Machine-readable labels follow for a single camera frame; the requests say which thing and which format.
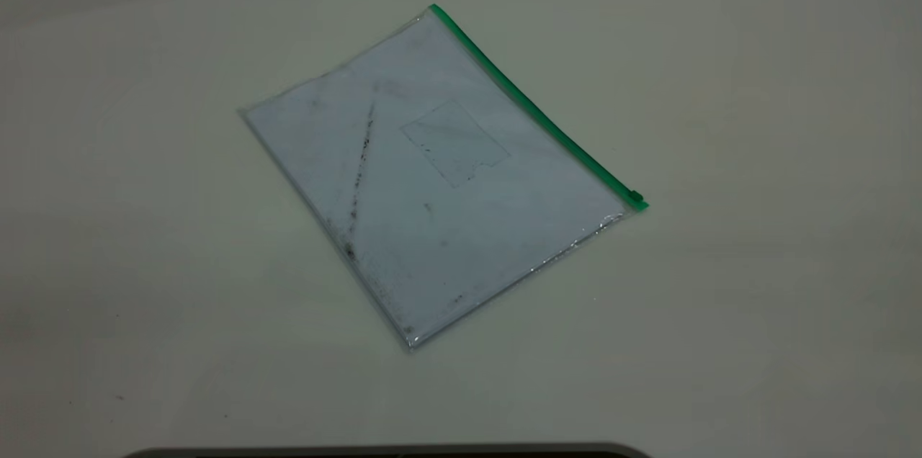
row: plastic pouch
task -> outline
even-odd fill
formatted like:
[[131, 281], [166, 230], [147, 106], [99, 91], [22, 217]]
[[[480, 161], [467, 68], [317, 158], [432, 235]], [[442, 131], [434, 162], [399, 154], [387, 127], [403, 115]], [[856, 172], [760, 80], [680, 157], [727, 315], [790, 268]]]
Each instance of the plastic pouch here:
[[245, 117], [411, 349], [646, 208], [435, 5]]

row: table surface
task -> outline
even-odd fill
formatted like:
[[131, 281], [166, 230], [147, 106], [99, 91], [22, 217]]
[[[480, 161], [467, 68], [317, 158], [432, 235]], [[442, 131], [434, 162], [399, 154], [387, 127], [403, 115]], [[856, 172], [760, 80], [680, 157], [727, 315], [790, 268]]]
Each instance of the table surface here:
[[[648, 211], [406, 352], [237, 111], [431, 2]], [[922, 454], [922, 0], [0, 0], [0, 452]]]

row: green zipper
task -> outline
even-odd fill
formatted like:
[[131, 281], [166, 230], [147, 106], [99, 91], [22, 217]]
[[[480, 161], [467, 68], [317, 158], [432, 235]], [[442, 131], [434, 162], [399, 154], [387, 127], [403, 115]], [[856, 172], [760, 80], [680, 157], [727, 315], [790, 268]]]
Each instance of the green zipper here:
[[554, 125], [554, 122], [550, 120], [549, 117], [545, 116], [541, 112], [540, 108], [537, 108], [536, 104], [533, 101], [529, 100], [527, 96], [524, 95], [523, 91], [520, 91], [516, 84], [513, 84], [506, 75], [503, 74], [503, 71], [500, 71], [500, 68], [497, 68], [493, 62], [490, 61], [490, 58], [487, 58], [487, 55], [483, 54], [483, 51], [480, 51], [480, 48], [474, 44], [474, 41], [470, 39], [461, 28], [455, 24], [455, 21], [452, 21], [452, 18], [448, 16], [448, 13], [441, 8], [439, 5], [432, 4], [429, 6], [429, 9], [435, 13], [435, 16], [442, 20], [442, 24], [448, 27], [452, 34], [457, 37], [457, 39], [467, 48], [467, 51], [470, 51], [470, 54], [480, 62], [484, 70], [487, 70], [487, 73], [490, 74], [490, 77], [506, 91], [507, 94], [516, 101], [521, 108], [524, 108], [531, 115], [534, 121], [537, 121], [541, 127], [544, 127], [544, 130], [547, 131], [551, 136], [554, 137], [560, 144], [563, 144], [563, 147], [570, 151], [580, 162], [585, 165], [590, 172], [596, 174], [599, 179], [602, 180], [613, 192], [617, 193], [620, 198], [623, 199], [626, 203], [635, 208], [638, 212], [646, 209], [648, 203], [643, 201], [643, 196], [636, 192], [636, 190], [629, 189], [621, 181], [615, 179], [615, 176], [612, 173], [609, 173], [605, 169], [605, 166], [599, 165], [595, 159], [592, 158], [581, 146], [576, 144], [574, 140], [570, 139], [570, 136], [567, 136], [563, 130], [560, 130], [560, 127]]

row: stain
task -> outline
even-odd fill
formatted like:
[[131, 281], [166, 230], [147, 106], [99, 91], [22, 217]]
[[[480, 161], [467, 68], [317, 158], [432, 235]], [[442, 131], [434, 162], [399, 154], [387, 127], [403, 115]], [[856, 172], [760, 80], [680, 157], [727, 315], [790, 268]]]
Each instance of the stain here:
[[406, 88], [403, 85], [398, 84], [396, 83], [396, 81], [393, 81], [393, 80], [383, 81], [383, 83], [381, 83], [381, 92], [384, 94], [388, 94], [388, 96], [398, 98], [400, 100], [409, 99], [409, 93], [406, 91]]
[[349, 237], [355, 233], [355, 224], [359, 218], [359, 190], [362, 188], [362, 177], [365, 174], [365, 166], [368, 163], [368, 147], [372, 144], [372, 126], [375, 125], [375, 102], [368, 107], [368, 119], [365, 120], [365, 139], [362, 140], [362, 154], [359, 156], [359, 170], [355, 175], [355, 183], [352, 187], [352, 211], [349, 216], [352, 222], [349, 223]]

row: white table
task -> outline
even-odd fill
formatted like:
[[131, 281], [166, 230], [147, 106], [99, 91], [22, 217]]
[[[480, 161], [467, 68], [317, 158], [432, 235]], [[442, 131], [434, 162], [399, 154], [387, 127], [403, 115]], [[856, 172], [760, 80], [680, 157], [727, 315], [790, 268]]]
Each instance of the white table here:
[[[406, 353], [237, 115], [438, 2], [651, 208]], [[0, 454], [922, 454], [922, 0], [0, 0]]]

